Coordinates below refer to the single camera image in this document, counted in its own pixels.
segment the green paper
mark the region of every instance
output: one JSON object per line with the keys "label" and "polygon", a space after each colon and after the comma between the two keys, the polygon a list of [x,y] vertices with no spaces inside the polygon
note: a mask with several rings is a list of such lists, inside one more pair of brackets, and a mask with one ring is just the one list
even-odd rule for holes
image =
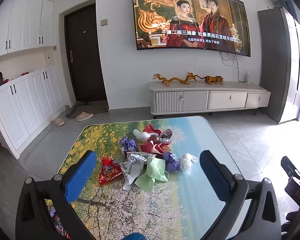
{"label": "green paper", "polygon": [[151,192],[156,179],[159,181],[168,181],[169,173],[164,170],[165,166],[165,160],[148,157],[147,171],[145,174],[137,178],[135,184],[139,188]]}

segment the pile of trash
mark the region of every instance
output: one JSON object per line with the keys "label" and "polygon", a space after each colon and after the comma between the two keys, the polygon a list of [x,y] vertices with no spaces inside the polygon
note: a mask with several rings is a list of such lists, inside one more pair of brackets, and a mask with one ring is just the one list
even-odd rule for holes
{"label": "pile of trash", "polygon": [[169,147],[172,143],[171,129],[158,130],[152,124],[148,124],[142,132],[135,129],[133,134],[143,143],[139,145],[141,151],[135,140],[128,139],[125,135],[119,144],[121,154],[126,161],[117,163],[112,157],[102,157],[102,170],[99,175],[101,186],[124,176],[124,190],[130,190],[134,182],[139,188],[151,192],[156,180],[168,181],[169,172],[177,172],[181,169],[191,175],[192,162],[197,163],[198,158],[185,153],[179,160],[171,152]]}

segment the dark brown door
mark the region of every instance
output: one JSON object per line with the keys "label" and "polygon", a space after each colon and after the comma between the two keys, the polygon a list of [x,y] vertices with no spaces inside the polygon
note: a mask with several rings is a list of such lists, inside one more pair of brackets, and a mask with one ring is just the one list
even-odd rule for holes
{"label": "dark brown door", "polygon": [[65,16],[65,38],[76,100],[84,102],[106,100],[98,48],[95,4]]}

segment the slipper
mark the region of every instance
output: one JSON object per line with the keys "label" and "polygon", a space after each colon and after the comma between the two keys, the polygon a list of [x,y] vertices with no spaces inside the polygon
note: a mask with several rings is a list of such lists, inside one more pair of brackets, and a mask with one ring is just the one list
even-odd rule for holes
{"label": "slipper", "polygon": [[65,121],[63,121],[61,118],[57,118],[53,121],[53,123],[56,125],[56,126],[61,126],[65,123]]}
{"label": "slipper", "polygon": [[83,120],[87,120],[89,118],[93,117],[93,114],[87,114],[86,112],[82,112],[81,114],[79,114],[75,119],[80,122]]}

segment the television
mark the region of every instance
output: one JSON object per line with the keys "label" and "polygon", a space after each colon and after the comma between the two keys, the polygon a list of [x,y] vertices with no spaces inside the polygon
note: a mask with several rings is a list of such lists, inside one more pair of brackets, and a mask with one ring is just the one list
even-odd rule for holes
{"label": "television", "polygon": [[132,0],[137,50],[209,49],[250,57],[239,0]]}

